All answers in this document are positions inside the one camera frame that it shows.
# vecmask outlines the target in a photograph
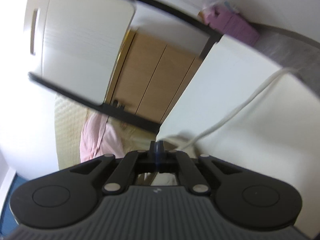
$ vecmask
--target silver screw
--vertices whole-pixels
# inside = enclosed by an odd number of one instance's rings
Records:
[[[204,193],[209,190],[208,186],[203,185],[203,184],[196,184],[193,186],[192,189],[193,189],[193,191],[195,191],[197,193]]]
[[[104,189],[106,191],[117,191],[121,188],[121,186],[118,183],[108,183],[104,185]]]

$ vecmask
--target pink cloth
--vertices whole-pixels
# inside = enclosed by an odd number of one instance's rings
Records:
[[[107,120],[107,115],[94,113],[83,125],[80,139],[82,163],[107,153],[112,153],[116,158],[124,157],[121,140]]]

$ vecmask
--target black frame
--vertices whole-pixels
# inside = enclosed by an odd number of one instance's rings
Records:
[[[204,51],[201,53],[201,57],[204,58],[208,51],[210,49],[208,48],[211,48],[212,44],[214,44],[215,42],[218,42],[221,37],[222,37],[222,34],[218,33],[217,31],[213,30],[212,28],[210,28],[209,26],[201,23],[200,21],[198,21],[197,19],[193,18],[192,16],[189,16],[173,7],[170,7],[169,5],[166,5],[164,3],[161,3],[157,0],[136,0],[136,1],[140,1],[140,2],[143,2],[147,5],[151,5],[155,8],[158,8],[166,13],[169,13],[181,20],[183,20],[184,22],[192,25],[193,27],[196,27],[197,29],[205,32],[206,34],[209,35],[209,39],[208,39],[208,42],[204,48]],[[137,126],[137,127],[140,127],[144,130],[147,130],[147,131],[150,131],[152,133],[155,133],[157,134],[159,132],[159,129],[160,129],[160,126],[161,124],[159,123],[156,123],[156,122],[153,122],[153,121],[150,121],[150,120],[147,120],[143,117],[140,117],[140,116],[137,116],[135,114],[132,114],[132,113],[129,113],[129,112],[126,112],[122,109],[119,109],[119,108],[116,108],[110,104],[107,104],[107,103],[103,103],[102,105],[95,105],[81,97],[78,97],[77,95],[75,94],[71,94],[69,92],[67,92],[66,90],[64,89],[61,89],[59,87],[57,87],[56,85],[50,83],[50,82],[47,82],[45,80],[43,80],[41,77],[39,76],[36,76],[35,74],[33,73],[28,73],[28,77],[41,84],[41,85],[44,85],[45,87],[48,87],[54,91],[56,91],[57,93],[60,93],[68,98],[71,98],[75,101],[77,101],[78,103],[81,103],[87,107],[90,107],[90,108],[93,108],[103,114],[106,114],[106,115],[109,115],[109,116],[112,116],[116,119],[119,119],[123,122],[127,122],[129,124],[132,124],[134,126]]]

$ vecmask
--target gray ridged surface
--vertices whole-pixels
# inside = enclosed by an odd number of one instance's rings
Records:
[[[38,230],[19,226],[15,240],[306,240],[293,227],[272,232],[242,229],[225,220],[206,197],[182,186],[131,186],[105,197],[87,219],[67,228]]]

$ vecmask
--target blue carpet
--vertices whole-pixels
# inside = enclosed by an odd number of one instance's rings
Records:
[[[4,207],[2,210],[1,218],[0,218],[0,237],[9,235],[17,226],[17,222],[14,220],[14,217],[9,208],[9,199],[12,193],[15,191],[17,187],[27,182],[25,179],[15,176],[13,182],[11,184],[9,193],[7,195],[7,199],[5,200]]]

